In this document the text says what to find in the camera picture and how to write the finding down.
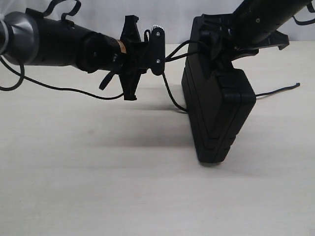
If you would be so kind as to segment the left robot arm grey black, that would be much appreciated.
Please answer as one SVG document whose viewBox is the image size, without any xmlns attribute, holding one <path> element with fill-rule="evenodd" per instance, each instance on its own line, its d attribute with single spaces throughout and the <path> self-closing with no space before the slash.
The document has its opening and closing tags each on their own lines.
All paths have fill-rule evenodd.
<svg viewBox="0 0 315 236">
<path fill-rule="evenodd" d="M 49 19 L 56 3 L 43 12 L 26 9 L 11 12 L 0 22 L 0 60 L 20 67 L 18 82 L 2 91 L 12 91 L 26 79 L 26 66 L 72 66 L 87 73 L 107 72 L 99 88 L 104 90 L 115 75 L 119 76 L 122 94 L 136 100 L 140 77 L 153 70 L 154 57 L 151 32 L 141 39 L 138 18 L 126 16 L 121 37 L 107 36 L 68 20 L 67 13 L 59 20 Z"/>
</svg>

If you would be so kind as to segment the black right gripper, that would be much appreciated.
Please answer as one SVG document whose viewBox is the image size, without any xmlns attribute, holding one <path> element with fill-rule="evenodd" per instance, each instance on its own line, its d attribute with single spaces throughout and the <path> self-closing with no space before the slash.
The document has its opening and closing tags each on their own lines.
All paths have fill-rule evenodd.
<svg viewBox="0 0 315 236">
<path fill-rule="evenodd" d="M 203 14 L 203 54 L 236 59 L 236 51 L 283 50 L 289 37 L 278 28 L 294 15 L 294 8 L 294 0 L 245 0 L 231 14 Z"/>
</svg>

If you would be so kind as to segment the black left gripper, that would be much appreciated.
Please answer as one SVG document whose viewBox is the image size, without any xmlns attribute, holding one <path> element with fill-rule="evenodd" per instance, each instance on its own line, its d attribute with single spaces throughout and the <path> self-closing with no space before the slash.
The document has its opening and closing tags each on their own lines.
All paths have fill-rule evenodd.
<svg viewBox="0 0 315 236">
<path fill-rule="evenodd" d="M 124 26 L 119 42 L 124 46 L 123 64 L 118 72 L 126 101 L 136 101 L 136 89 L 142 74 L 148 71 L 148 51 L 150 40 L 141 41 L 135 15 L 125 16 Z"/>
</svg>

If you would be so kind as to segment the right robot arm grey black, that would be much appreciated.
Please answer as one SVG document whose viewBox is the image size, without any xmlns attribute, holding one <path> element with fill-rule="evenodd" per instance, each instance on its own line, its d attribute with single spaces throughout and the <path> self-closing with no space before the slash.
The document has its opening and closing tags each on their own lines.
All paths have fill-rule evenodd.
<svg viewBox="0 0 315 236">
<path fill-rule="evenodd" d="M 204 15 L 199 29 L 211 58 L 227 54 L 231 60 L 255 56 L 260 49 L 289 45 L 279 28 L 304 7 L 315 9 L 310 0 L 244 0 L 231 14 Z"/>
</svg>

